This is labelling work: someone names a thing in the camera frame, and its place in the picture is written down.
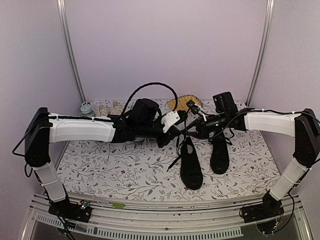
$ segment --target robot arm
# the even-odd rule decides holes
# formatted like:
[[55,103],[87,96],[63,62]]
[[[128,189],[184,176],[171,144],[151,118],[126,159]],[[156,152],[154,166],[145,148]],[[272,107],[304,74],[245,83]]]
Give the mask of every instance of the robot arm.
[[[209,138],[209,133],[214,132],[217,136],[229,127],[240,131],[279,133],[295,138],[293,158],[274,186],[264,195],[261,206],[242,208],[246,223],[283,214],[281,199],[299,184],[320,153],[320,127],[314,112],[308,108],[292,114],[269,113],[253,108],[238,111],[230,92],[215,95],[213,100],[218,114],[199,117],[186,127],[185,134],[205,139]],[[201,111],[192,102],[189,108],[193,113]],[[196,131],[188,132],[192,127]]]
[[124,143],[137,138],[155,138],[158,147],[162,148],[181,134],[173,126],[179,120],[176,111],[162,115],[159,105],[145,98],[138,99],[124,117],[63,116],[50,114],[47,108],[41,107],[26,130],[24,158],[49,196],[49,212],[63,218],[88,222],[91,208],[87,202],[78,205],[69,201],[50,160],[49,143],[71,140]]

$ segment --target floral pattern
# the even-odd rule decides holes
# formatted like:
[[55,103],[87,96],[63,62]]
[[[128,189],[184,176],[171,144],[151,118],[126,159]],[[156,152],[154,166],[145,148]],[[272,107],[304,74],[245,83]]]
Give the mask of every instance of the floral pattern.
[[[168,112],[166,100],[157,100]],[[93,101],[112,109],[113,101]],[[238,109],[245,107],[237,103]],[[203,109],[215,113],[212,100]],[[189,115],[188,121],[195,117]],[[180,162],[167,171],[177,157],[176,140],[158,148],[155,140],[126,143],[71,141],[58,167],[58,176],[69,192],[139,201],[204,201],[262,194],[279,178],[275,161],[259,131],[237,131],[228,145],[230,166],[223,175],[210,168],[212,145],[192,139],[203,173],[203,185],[190,190],[180,179]]]

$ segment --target purple wall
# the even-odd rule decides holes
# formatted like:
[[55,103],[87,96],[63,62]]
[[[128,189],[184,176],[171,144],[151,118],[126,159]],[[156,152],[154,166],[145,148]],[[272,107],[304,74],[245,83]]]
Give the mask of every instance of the purple wall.
[[[0,239],[17,240],[38,184],[11,150],[39,107],[76,114],[80,101],[57,1],[0,1],[0,29]],[[51,147],[56,159],[61,145]]]
[[[253,107],[279,111],[312,108],[320,118],[320,1],[276,1]],[[294,139],[264,134],[281,171],[292,159]],[[320,164],[298,189],[312,234],[320,236]]]
[[[127,99],[164,82],[178,95],[245,100],[258,56],[266,1],[66,1],[88,100]],[[140,96],[173,98],[162,87]]]

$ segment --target green tape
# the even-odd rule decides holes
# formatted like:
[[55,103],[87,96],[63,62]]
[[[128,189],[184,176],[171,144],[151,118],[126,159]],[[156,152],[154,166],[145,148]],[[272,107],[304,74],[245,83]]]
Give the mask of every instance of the green tape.
[[110,202],[112,204],[112,206],[116,209],[123,209],[125,207],[124,204],[122,203],[116,203],[116,202]]

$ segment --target black cable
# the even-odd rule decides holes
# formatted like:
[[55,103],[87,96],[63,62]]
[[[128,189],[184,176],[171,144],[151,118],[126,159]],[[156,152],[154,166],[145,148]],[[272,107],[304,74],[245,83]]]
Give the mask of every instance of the black cable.
[[229,139],[232,139],[232,138],[235,136],[235,133],[234,133],[234,131],[232,131],[231,128],[229,128],[229,131],[230,131],[230,133],[231,133],[231,137],[229,137]]
[[20,153],[16,153],[17,148],[21,145],[21,143],[25,140],[25,138],[27,137],[27,135],[41,122],[48,120],[48,117],[45,118],[41,118],[37,121],[34,122],[34,124],[25,132],[24,136],[20,139],[20,141],[15,145],[15,147],[12,150],[12,154],[19,156],[19,157],[25,157],[25,155],[20,154]]
[[76,240],[75,237],[72,235],[71,231],[68,229],[68,226],[72,226],[70,223],[68,223],[68,221],[64,218],[63,220],[61,219],[61,217],[57,214],[57,211],[55,210],[54,206],[52,205],[52,200],[49,197],[48,192],[46,191],[46,189],[44,189],[45,194],[48,198],[49,201],[49,206],[52,208],[52,210],[54,211],[54,214],[57,216],[57,218],[59,219],[59,221],[62,223],[62,226],[64,228],[65,231],[65,236],[69,239],[69,240]]
[[277,232],[281,231],[282,229],[284,229],[284,228],[289,224],[289,222],[291,221],[292,217],[294,216],[294,212],[295,212],[295,200],[294,200],[294,198],[292,197],[292,195],[290,194],[291,190],[292,190],[292,188],[291,188],[290,191],[288,192],[289,197],[292,199],[292,212],[291,212],[291,215],[290,215],[288,221],[286,221],[286,223],[285,223],[281,228],[276,229],[273,233],[277,233]]
[[30,170],[30,172],[29,172],[29,174],[27,173],[27,166],[28,166],[28,163],[26,163],[25,165],[24,165],[24,174],[25,174],[25,176],[27,177],[27,178],[30,178],[31,177],[31,174],[32,174],[32,172],[33,172],[33,168],[31,168],[31,170]]
[[160,86],[163,86],[163,87],[171,90],[171,92],[172,92],[173,95],[174,95],[174,100],[175,100],[175,104],[174,104],[173,111],[177,109],[177,107],[178,107],[178,96],[177,96],[175,90],[174,90],[172,87],[170,87],[170,86],[168,86],[167,84],[162,83],[162,82],[149,82],[149,83],[146,83],[146,84],[138,87],[136,90],[134,90],[134,92],[130,95],[130,97],[129,97],[128,100],[126,101],[126,103],[125,103],[125,105],[124,105],[124,108],[123,108],[123,110],[122,110],[122,112],[121,112],[121,114],[120,114],[120,116],[119,116],[118,119],[121,119],[121,118],[124,117],[124,114],[125,114],[125,112],[126,112],[126,109],[127,109],[128,105],[129,105],[131,99],[134,97],[134,95],[135,95],[139,90],[141,90],[141,89],[143,89],[143,88],[145,88],[145,87],[151,86],[151,85],[160,85]]

